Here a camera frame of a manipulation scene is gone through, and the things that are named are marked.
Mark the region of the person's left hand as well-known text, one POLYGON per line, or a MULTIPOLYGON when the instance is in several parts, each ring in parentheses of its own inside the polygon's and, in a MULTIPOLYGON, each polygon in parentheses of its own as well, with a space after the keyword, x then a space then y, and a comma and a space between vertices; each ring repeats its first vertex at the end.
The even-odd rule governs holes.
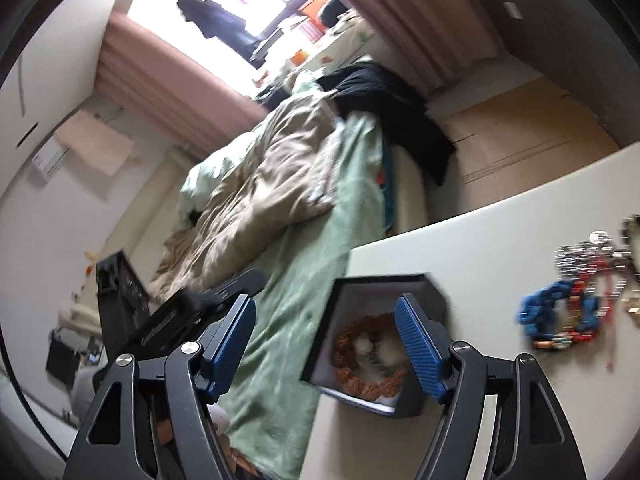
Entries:
POLYGON ((236 469, 226 431, 230 419, 217 404, 179 408, 175 417, 155 422, 160 445, 172 459, 161 458, 160 469, 169 479, 233 479, 236 469))

